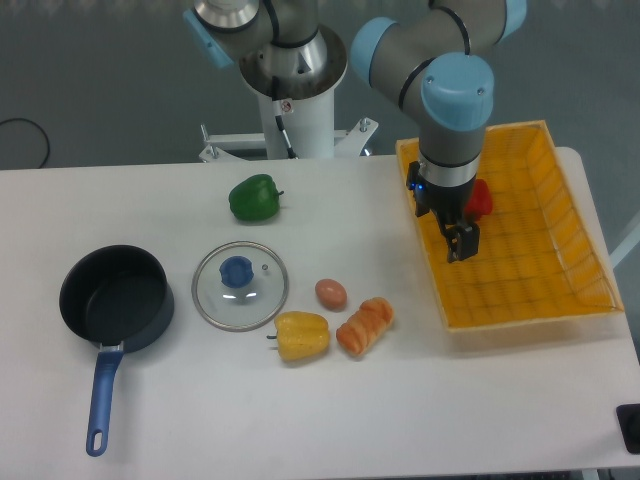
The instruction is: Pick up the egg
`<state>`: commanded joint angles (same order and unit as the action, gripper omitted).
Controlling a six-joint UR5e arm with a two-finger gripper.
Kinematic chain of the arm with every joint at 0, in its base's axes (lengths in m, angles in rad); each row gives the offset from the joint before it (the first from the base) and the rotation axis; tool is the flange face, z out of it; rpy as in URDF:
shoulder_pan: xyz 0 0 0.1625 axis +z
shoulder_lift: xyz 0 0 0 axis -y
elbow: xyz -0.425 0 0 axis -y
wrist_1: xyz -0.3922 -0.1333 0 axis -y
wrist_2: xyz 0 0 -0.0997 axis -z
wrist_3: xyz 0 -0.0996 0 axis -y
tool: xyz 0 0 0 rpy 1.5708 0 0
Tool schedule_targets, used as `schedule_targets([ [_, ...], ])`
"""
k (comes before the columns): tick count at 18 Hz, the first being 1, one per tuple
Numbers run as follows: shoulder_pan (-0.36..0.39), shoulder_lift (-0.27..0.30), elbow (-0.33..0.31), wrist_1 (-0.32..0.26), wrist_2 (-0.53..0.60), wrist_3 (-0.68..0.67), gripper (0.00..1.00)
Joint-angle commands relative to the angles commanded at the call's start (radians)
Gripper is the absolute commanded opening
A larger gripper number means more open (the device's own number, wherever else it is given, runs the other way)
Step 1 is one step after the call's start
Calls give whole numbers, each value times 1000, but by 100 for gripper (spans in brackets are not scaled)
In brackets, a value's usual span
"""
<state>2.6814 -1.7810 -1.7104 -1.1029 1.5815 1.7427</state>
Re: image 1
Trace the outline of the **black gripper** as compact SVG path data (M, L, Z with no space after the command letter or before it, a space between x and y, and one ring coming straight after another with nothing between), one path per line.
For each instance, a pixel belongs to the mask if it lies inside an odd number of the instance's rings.
M464 212L471 200L476 176L456 186L440 186L430 183L419 173L421 164L411 162L406 186L413 193L414 214L420 218L432 212L439 221L441 234L447 244L447 262L464 261L479 250L480 228L472 214Z

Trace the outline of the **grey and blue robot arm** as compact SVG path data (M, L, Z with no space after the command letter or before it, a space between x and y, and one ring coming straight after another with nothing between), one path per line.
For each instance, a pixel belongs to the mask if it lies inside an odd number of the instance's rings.
M275 159L334 155L334 119L310 110L333 101L347 71L382 94L419 129L406 186L417 216L433 214L450 261L479 249L466 212L493 109L494 75L479 51L523 23L523 1L433 1L404 26L368 21L345 45L319 19L315 1L197 1L183 18L215 66L238 66L261 104L267 153Z

